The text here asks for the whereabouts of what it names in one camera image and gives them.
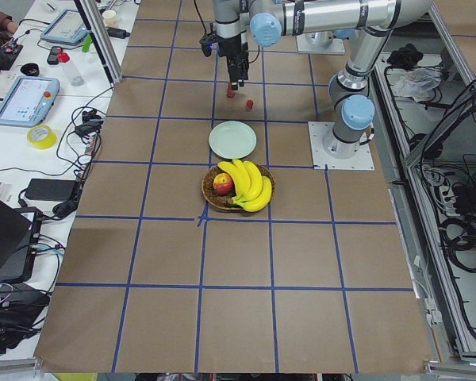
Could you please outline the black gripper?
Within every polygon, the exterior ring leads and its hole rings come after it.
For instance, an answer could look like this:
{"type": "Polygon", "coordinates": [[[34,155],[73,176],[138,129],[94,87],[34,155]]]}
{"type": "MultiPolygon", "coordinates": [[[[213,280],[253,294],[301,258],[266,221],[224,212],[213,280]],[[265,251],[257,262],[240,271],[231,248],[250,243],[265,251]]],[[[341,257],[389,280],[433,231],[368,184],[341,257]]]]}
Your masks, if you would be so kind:
{"type": "Polygon", "coordinates": [[[223,56],[226,58],[230,78],[227,90],[234,90],[231,79],[238,79],[239,87],[244,87],[244,80],[248,79],[248,43],[242,41],[242,36],[222,38],[220,40],[220,57],[223,56]]]}

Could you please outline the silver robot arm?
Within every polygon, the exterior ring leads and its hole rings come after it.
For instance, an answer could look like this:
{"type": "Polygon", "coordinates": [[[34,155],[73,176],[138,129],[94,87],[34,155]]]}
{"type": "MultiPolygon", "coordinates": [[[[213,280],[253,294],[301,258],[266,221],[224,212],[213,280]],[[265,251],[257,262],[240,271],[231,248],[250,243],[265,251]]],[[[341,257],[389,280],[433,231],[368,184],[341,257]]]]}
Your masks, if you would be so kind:
{"type": "Polygon", "coordinates": [[[336,122],[322,140],[324,150],[338,159],[353,157],[361,137],[374,119],[375,108],[366,96],[368,78],[391,33],[413,23],[432,6],[430,1],[215,1],[215,22],[200,39],[205,56],[212,46],[226,59],[232,89],[248,80],[248,43],[251,34],[260,47],[283,36],[335,32],[357,33],[343,70],[336,73],[329,94],[336,122]]]}

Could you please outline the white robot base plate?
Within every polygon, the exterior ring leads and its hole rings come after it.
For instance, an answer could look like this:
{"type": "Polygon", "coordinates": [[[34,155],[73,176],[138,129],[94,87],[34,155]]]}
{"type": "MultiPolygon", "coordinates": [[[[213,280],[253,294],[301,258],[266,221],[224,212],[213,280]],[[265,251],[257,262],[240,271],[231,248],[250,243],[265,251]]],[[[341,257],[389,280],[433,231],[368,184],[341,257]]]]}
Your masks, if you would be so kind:
{"type": "Polygon", "coordinates": [[[334,122],[310,121],[309,139],[313,166],[318,170],[373,171],[370,145],[363,131],[360,140],[344,143],[333,133],[334,122]]]}

